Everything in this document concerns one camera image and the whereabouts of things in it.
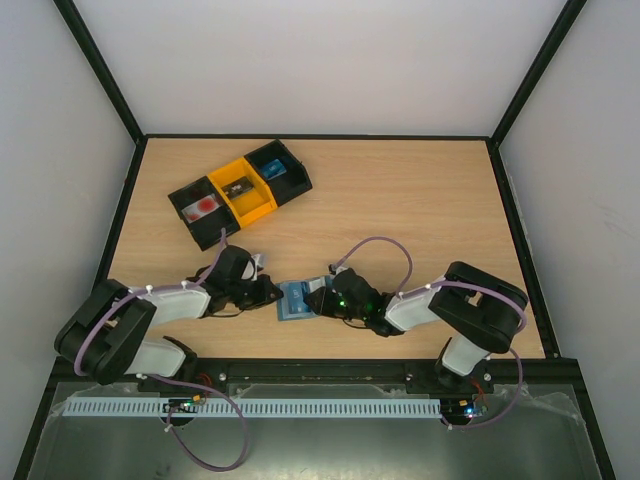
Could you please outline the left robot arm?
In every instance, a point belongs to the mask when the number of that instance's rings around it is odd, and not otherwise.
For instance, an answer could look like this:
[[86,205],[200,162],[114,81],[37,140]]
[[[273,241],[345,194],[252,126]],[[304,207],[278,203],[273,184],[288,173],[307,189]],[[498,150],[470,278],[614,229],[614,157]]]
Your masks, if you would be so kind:
[[282,299],[284,293],[263,272],[263,256],[223,244],[212,264],[178,284],[128,287],[115,279],[96,286],[54,340],[55,351],[76,375],[108,385],[125,375],[175,376],[189,349],[147,332],[184,319],[215,318],[229,304],[239,312]]

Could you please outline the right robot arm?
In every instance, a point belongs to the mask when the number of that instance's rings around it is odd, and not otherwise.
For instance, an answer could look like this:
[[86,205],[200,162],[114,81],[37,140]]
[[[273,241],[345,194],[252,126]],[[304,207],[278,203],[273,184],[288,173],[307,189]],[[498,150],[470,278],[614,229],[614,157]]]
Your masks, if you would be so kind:
[[456,331],[436,361],[435,377],[445,390],[466,385],[478,364],[509,351],[526,325],[528,297],[518,287],[462,261],[437,280],[408,292],[381,293],[353,269],[303,296],[320,316],[357,320],[382,337],[443,321]]

